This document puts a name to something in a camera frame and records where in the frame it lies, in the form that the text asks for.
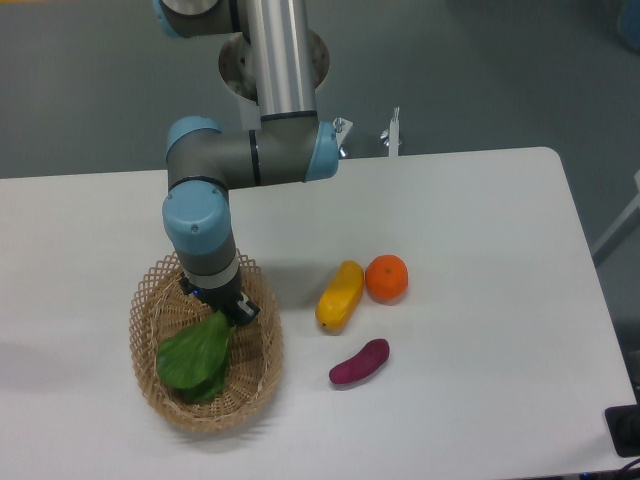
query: blue joint cap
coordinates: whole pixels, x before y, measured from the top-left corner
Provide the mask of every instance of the blue joint cap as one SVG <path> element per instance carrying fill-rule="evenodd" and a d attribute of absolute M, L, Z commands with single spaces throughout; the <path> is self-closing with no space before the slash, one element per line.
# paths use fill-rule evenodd
<path fill-rule="evenodd" d="M 173 147 L 173 144 L 180 140 L 188 133 L 195 132 L 196 130 L 215 130 L 218 133 L 222 133 L 222 129 L 218 122 L 211 120 L 210 118 L 192 116 L 184 117 L 171 125 L 169 133 L 167 134 L 167 152 Z"/>
<path fill-rule="evenodd" d="M 309 170 L 307 170 L 304 181 L 310 182 L 333 177 L 338 171 L 339 158 L 335 127 L 329 122 L 320 122 L 316 148 L 313 150 Z"/>
<path fill-rule="evenodd" d="M 618 32 L 626 44 L 640 50 L 640 0 L 626 0 L 618 17 Z"/>
<path fill-rule="evenodd" d="M 229 203 L 215 185 L 189 180 L 171 189 L 162 204 L 162 219 L 173 246 L 191 255 L 205 255 L 231 235 Z"/>
<path fill-rule="evenodd" d="M 153 0 L 153 11 L 156 13 L 156 18 L 158 19 L 162 30 L 168 37 L 182 38 L 182 36 L 178 32 L 176 32 L 169 23 L 169 20 L 164 14 L 164 10 L 162 10 L 162 5 L 160 5 L 160 2 L 162 2 L 162 0 Z"/>

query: silver metal tube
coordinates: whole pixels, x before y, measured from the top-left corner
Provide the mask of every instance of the silver metal tube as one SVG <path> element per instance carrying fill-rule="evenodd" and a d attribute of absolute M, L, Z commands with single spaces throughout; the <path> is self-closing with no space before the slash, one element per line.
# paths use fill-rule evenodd
<path fill-rule="evenodd" d="M 248 0 L 260 114 L 316 109 L 304 0 Z"/>

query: black cable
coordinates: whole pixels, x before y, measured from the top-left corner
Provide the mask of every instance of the black cable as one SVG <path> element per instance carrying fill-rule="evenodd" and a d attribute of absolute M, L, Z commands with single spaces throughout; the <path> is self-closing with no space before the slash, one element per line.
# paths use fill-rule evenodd
<path fill-rule="evenodd" d="M 620 470 L 616 472 L 616 474 L 613 476 L 611 480 L 621 480 L 622 478 L 625 477 L 624 475 L 625 473 L 627 473 L 629 470 L 631 470 L 633 467 L 635 467 L 638 464 L 640 464 L 640 458 L 636 458 L 633 462 L 627 463 L 624 467 L 622 467 Z"/>

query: white table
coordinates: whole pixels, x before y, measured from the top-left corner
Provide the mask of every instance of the white table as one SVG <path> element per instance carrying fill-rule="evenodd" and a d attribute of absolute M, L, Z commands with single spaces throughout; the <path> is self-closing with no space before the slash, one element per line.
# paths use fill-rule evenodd
<path fill-rule="evenodd" d="M 170 427 L 129 354 L 137 282 L 171 252 L 164 172 L 0 181 L 0 478 L 501 479 L 613 469 L 629 384 L 564 172 L 547 149 L 348 160 L 233 192 L 284 325 L 274 401 L 218 436 Z M 410 292 L 346 331 L 313 307 L 339 263 L 396 253 Z M 328 371 L 372 338 L 388 365 Z"/>

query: robotic arm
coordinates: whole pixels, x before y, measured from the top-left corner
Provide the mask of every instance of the robotic arm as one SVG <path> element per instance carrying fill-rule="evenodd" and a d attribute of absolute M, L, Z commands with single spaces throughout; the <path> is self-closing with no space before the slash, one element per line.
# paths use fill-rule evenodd
<path fill-rule="evenodd" d="M 185 294 L 246 325 L 259 308 L 242 292 L 231 229 L 233 188 L 307 182 L 338 169 L 334 126 L 319 122 L 304 0 L 154 0 L 174 36 L 241 30 L 251 43 L 261 129 L 222 135 L 210 119 L 170 129 L 169 194 L 162 215 L 185 277 Z"/>

